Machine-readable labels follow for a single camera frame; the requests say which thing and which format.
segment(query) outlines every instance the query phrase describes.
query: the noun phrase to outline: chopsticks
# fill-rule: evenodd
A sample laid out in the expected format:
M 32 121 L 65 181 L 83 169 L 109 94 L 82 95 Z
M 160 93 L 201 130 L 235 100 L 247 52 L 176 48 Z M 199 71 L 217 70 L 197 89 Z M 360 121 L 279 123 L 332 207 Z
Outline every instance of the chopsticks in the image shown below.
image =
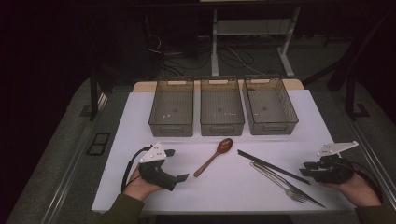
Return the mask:
M 281 168 L 279 168 L 279 167 L 277 167 L 277 166 L 274 166 L 274 165 L 271 164 L 271 163 L 268 163 L 268 162 L 266 162 L 266 161 L 260 160 L 259 158 L 256 158 L 256 157 L 254 157 L 254 156 L 252 156 L 252 155 L 250 155 L 250 154 L 247 154 L 246 152 L 244 152 L 244 151 L 242 151 L 242 150 L 240 150 L 240 149 L 238 149 L 238 155 L 243 156 L 243 157 L 245 157 L 245 158 L 247 158 L 247 159 L 250 159 L 250 160 L 252 160 L 252 161 L 258 163 L 258 164 L 261 165 L 261 166 L 265 166 L 265 167 L 271 168 L 271 169 L 276 170 L 276 171 L 278 171 L 278 172 L 280 172 L 280 173 L 282 173 L 282 174 L 284 174 L 284 175 L 288 175 L 288 176 L 290 176 L 290 177 L 292 177 L 292 178 L 294 178 L 294 179 L 296 179 L 296 180 L 300 180 L 301 182 L 303 182 L 303 183 L 305 183 L 305 184 L 311 185 L 311 184 L 309 183 L 309 181 L 307 181 L 306 179 L 303 179 L 303 178 L 301 178 L 301 177 L 299 177 L 299 176 L 297 176 L 297 175 L 294 175 L 294 174 L 292 174 L 292 173 L 289 173 L 289 172 L 287 172 L 287 171 L 285 171 L 285 170 L 283 170 L 283 169 L 281 169 Z

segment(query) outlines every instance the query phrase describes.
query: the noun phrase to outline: spoon handle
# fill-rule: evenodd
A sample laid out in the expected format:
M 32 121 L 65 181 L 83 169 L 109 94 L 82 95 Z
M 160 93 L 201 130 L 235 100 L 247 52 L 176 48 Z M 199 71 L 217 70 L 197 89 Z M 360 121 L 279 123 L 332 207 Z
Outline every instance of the spoon handle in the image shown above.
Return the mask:
M 206 167 L 209 166 L 210 162 L 212 162 L 218 155 L 219 153 L 215 153 L 209 160 L 207 160 L 207 162 L 204 163 L 204 165 L 195 171 L 194 176 L 198 177 L 206 169 Z

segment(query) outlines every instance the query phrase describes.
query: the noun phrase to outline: knife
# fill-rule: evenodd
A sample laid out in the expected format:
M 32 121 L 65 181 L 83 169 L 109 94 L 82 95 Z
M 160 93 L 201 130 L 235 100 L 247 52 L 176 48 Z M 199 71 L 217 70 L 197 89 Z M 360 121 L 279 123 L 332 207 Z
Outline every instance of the knife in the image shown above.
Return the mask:
M 306 193 L 303 192 L 302 190 L 300 190 L 300 189 L 298 189 L 297 187 L 295 187 L 294 185 L 292 185 L 289 181 L 287 181 L 285 178 L 283 178 L 282 176 L 278 175 L 277 173 L 275 173 L 275 172 L 272 171 L 271 169 L 269 169 L 269 168 L 267 168 L 267 167 L 265 167 L 265 166 L 263 166 L 263 165 L 261 165 L 261 164 L 258 164 L 257 162 L 253 162 L 253 164 L 254 164 L 256 167 L 258 167 L 258 168 L 260 168 L 260 169 L 263 169 L 264 171 L 269 172 L 270 174 L 276 176 L 280 181 L 282 181 L 283 183 L 285 183 L 286 185 L 288 185 L 288 186 L 289 186 L 292 190 L 294 190 L 296 193 L 299 193 L 299 194 L 303 195 L 308 201 L 310 201 L 310 202 L 312 202 L 312 203 L 315 203 L 315 204 L 317 204 L 317 205 L 319 205 L 319 206 L 322 206 L 322 207 L 326 208 L 323 204 L 319 203 L 318 201 L 316 201 L 315 199 L 313 199 L 311 196 L 309 196 L 308 194 L 306 194 Z

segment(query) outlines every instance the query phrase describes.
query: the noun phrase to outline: white mechanical part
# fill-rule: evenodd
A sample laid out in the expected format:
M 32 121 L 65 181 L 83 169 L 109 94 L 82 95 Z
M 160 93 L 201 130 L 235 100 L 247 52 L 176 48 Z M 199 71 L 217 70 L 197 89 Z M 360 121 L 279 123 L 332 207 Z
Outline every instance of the white mechanical part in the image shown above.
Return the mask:
M 140 163 L 150 162 L 150 161 L 161 161 L 165 160 L 166 153 L 163 150 L 163 145 L 158 142 L 140 159 Z
M 325 144 L 323 148 L 317 153 L 319 157 L 322 156 L 330 156 L 334 155 L 336 153 L 345 151 L 347 149 L 350 149 L 352 147 L 358 146 L 359 143 L 356 141 L 353 141 L 351 143 L 332 143 L 332 144 Z

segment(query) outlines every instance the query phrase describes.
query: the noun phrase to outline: plastic bin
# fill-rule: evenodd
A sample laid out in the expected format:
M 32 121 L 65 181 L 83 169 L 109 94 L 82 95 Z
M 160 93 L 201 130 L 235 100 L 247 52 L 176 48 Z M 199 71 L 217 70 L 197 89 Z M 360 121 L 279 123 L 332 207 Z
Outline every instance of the plastic bin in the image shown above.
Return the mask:
M 298 118 L 281 78 L 245 76 L 243 94 L 252 135 L 292 133 Z
M 154 137 L 193 136 L 193 77 L 160 77 L 149 116 Z
M 202 77 L 201 135 L 239 136 L 244 124 L 237 77 Z

